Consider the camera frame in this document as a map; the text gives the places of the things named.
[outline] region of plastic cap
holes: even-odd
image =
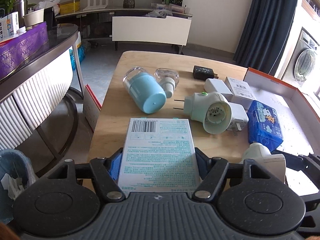
[[[175,84],[173,78],[165,77],[165,78],[161,79],[159,84],[163,88],[167,98],[171,98],[173,96],[174,89],[176,88],[176,84]]]

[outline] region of plastic bag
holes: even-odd
[[[75,61],[75,57],[73,56],[72,49],[69,49],[69,54],[70,54],[70,59],[71,59],[72,71],[75,71],[76,70],[76,61]],[[80,47],[78,48],[78,55],[79,55],[79,61],[81,63],[85,58],[84,47],[82,45],[80,45]]]
[[[145,17],[153,17],[153,18],[166,18],[167,16],[173,16],[173,14],[171,11],[168,11],[166,9],[154,10],[148,13],[147,15],[145,15]]]
[[[6,173],[14,179],[22,178],[24,188],[35,183],[37,178],[30,159],[13,149],[0,150],[0,180]],[[7,224],[13,219],[12,204],[13,200],[9,198],[8,191],[4,190],[0,183],[0,222]]]
[[[39,9],[46,9],[53,7],[54,8],[54,14],[57,15],[60,13],[60,0],[44,0],[42,2],[39,2]]]

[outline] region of washing machine door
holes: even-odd
[[[297,58],[293,75],[297,82],[303,83],[312,73],[316,65],[316,53],[313,49],[305,49]]]

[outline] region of black stand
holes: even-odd
[[[63,145],[63,147],[61,148],[61,150],[58,152],[53,145],[51,144],[51,142],[49,141],[49,139],[47,138],[47,136],[45,135],[44,131],[41,128],[41,125],[39,125],[36,128],[36,131],[38,132],[39,136],[41,137],[41,139],[43,140],[43,142],[45,143],[45,145],[47,146],[47,148],[50,150],[50,152],[53,155],[53,159],[52,161],[50,161],[44,168],[42,168],[40,171],[38,171],[36,173],[36,175],[38,177],[43,176],[44,174],[46,174],[49,170],[51,170],[67,153],[67,151],[69,150],[75,136],[76,136],[76,132],[78,129],[78,123],[79,123],[79,115],[78,115],[78,110],[76,107],[76,103],[74,102],[74,100],[72,99],[72,97],[70,95],[68,95],[68,93],[73,92],[75,94],[77,94],[81,99],[83,99],[83,95],[82,93],[75,89],[75,88],[69,88],[68,92],[66,93],[64,99],[69,103],[72,112],[73,112],[73,125],[71,128],[71,132],[65,142],[65,144]]]

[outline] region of metal container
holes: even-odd
[[[13,3],[13,12],[18,12],[19,28],[24,27],[23,16],[28,14],[28,0],[16,0]]]

